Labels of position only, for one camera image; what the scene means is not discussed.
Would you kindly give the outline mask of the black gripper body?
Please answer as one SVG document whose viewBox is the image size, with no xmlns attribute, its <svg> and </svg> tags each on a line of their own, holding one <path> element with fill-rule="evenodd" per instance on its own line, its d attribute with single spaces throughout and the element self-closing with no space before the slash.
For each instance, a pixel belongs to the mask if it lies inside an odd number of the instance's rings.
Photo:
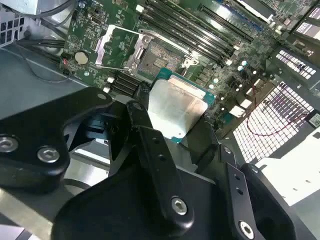
<svg viewBox="0 0 320 240">
<path fill-rule="evenodd" d="M 194 209 L 183 240 L 231 240 L 222 194 L 214 182 L 178 169 Z M 158 202 L 145 174 L 134 165 L 70 199 L 53 224 L 56 240 L 170 240 Z"/>
</svg>

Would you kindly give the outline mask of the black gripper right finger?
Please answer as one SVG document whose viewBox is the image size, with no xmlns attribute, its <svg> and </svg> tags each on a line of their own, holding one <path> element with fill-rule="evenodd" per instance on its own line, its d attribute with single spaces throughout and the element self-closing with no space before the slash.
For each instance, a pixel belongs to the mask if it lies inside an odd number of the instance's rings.
<svg viewBox="0 0 320 240">
<path fill-rule="evenodd" d="M 219 189 L 223 239 L 315 239 L 259 168 L 251 163 L 237 164 L 234 153 L 218 140 L 205 115 L 194 129 L 204 148 L 197 173 L 212 179 Z"/>
</svg>

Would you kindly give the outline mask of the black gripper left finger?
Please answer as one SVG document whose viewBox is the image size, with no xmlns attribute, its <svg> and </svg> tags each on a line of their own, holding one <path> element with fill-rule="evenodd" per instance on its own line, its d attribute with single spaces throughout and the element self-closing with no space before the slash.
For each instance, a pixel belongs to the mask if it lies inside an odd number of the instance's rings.
<svg viewBox="0 0 320 240">
<path fill-rule="evenodd" d="M 94 87 L 66 95 L 0 122 L 0 135 L 12 140 L 0 151 L 0 184 L 31 193 L 55 190 L 70 164 L 64 135 L 74 121 L 107 115 L 118 127 L 108 133 L 111 155 L 120 164 L 115 176 L 138 166 L 155 194 L 160 218 L 169 232 L 186 232 L 194 223 L 194 210 L 162 133 L 152 127 L 146 108 L 135 100 L 114 103 Z"/>
</svg>

